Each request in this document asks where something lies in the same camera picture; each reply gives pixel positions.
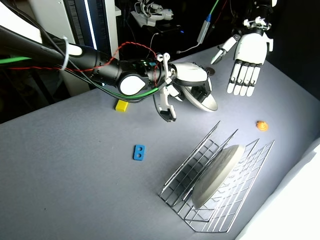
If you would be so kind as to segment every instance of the orange toy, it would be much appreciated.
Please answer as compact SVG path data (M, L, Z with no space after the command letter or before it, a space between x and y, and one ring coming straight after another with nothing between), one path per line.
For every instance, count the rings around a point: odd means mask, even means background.
M268 124L265 121L257 121L256 127L263 132L267 131L269 128Z

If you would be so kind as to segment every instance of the rack wire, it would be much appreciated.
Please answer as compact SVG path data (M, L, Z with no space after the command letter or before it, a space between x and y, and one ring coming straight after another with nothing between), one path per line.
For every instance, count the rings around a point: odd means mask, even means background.
M219 123L165 182L159 194L195 232L227 233L231 229L274 145L272 141L257 151L254 150L259 139L246 145L240 161L219 189L201 208L196 209L191 200L194 185L237 132L218 145L212 136Z

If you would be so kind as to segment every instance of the metal frame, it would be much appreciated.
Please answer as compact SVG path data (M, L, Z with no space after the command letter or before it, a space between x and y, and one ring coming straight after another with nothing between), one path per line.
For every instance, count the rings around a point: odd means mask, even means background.
M237 132L218 145L212 140L218 125L219 122L166 181L159 194L195 232L227 233L231 229L274 144L272 141L254 152L259 139L249 143L219 189L196 209L191 200L194 185Z

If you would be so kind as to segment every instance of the table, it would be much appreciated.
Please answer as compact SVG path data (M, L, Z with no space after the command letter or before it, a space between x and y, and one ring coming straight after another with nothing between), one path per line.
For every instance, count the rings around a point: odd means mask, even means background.
M217 51L181 60L209 67ZM320 102L268 62L252 97L227 94L232 57L213 66L213 113L171 99L177 120L167 123L151 98L120 113L95 89L1 124L0 239L234 239L317 136ZM239 129L232 143L275 145L230 232L195 233L158 193L218 121L217 142Z

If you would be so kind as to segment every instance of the yellow block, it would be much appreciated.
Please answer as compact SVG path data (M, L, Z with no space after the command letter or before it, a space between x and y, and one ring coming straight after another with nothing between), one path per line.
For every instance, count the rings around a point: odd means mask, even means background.
M115 110L118 112L125 112L127 110L129 103L127 101L118 100Z

